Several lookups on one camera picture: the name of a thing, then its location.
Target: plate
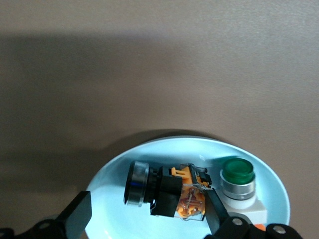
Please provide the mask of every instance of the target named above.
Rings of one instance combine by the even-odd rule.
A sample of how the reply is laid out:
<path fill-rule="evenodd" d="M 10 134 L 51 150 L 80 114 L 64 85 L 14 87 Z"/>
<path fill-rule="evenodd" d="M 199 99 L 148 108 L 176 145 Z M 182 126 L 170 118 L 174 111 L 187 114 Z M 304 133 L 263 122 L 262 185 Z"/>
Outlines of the plate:
<path fill-rule="evenodd" d="M 156 139 L 136 146 L 109 161 L 94 176 L 91 191 L 92 219 L 86 227 L 89 239 L 201 239 L 210 230 L 206 220 L 183 221 L 151 216 L 150 205 L 141 207 L 123 202 L 126 178 L 132 161 L 151 167 L 179 167 L 193 163 L 208 169 L 213 186 L 219 186 L 222 163 L 233 157 L 250 161 L 256 174 L 256 193 L 268 210 L 267 224 L 288 225 L 290 203 L 287 191 L 275 172 L 253 154 L 210 138 L 175 136 Z"/>

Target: green push button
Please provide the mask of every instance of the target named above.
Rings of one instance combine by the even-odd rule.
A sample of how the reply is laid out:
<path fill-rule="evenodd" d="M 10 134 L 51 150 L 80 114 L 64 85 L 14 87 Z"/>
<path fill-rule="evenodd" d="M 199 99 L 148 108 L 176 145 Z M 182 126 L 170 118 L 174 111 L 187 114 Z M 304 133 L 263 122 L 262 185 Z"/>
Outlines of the green push button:
<path fill-rule="evenodd" d="M 242 158 L 229 159 L 224 164 L 223 177 L 226 181 L 243 185 L 250 183 L 255 178 L 253 165 Z"/>

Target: white base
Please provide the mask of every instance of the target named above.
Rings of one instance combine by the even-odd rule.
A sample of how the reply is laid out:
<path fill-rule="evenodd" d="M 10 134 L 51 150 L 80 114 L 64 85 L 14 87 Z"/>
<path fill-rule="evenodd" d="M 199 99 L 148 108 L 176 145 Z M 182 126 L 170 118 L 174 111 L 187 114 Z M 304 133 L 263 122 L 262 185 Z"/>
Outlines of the white base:
<path fill-rule="evenodd" d="M 253 204 L 249 202 L 250 206 L 245 207 L 245 205 L 248 205 L 247 202 L 244 201 L 238 201 L 238 200 L 232 200 L 225 196 L 221 190 L 216 190 L 220 200 L 224 204 L 226 210 L 229 213 L 240 213 L 246 215 L 252 224 L 266 224 L 267 223 L 267 209 L 265 208 L 262 201 L 258 200 L 256 197 L 256 200 Z"/>

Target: gray wall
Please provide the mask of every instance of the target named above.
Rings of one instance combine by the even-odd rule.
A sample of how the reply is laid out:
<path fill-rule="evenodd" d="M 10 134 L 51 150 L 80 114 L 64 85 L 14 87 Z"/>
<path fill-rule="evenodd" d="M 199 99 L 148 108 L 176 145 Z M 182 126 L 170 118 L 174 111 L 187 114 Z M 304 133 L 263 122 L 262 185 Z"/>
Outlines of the gray wall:
<path fill-rule="evenodd" d="M 318 1 L 2 0 L 0 53 L 0 227 L 58 213 L 138 143 L 196 134 L 270 165 L 317 237 Z"/>

